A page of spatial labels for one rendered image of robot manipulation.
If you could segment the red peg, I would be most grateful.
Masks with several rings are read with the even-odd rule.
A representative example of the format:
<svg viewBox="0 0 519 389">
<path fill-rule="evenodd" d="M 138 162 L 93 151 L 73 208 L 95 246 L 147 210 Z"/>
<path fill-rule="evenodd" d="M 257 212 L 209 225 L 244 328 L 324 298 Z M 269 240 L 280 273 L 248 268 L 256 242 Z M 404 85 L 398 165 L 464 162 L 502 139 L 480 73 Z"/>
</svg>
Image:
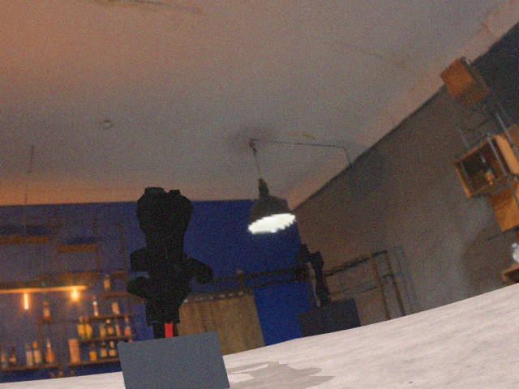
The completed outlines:
<svg viewBox="0 0 519 389">
<path fill-rule="evenodd" d="M 169 337 L 172 337 L 174 336 L 173 334 L 173 324 L 171 322 L 171 324 L 168 324 L 168 323 L 165 323 L 165 338 L 169 338 Z"/>
</svg>

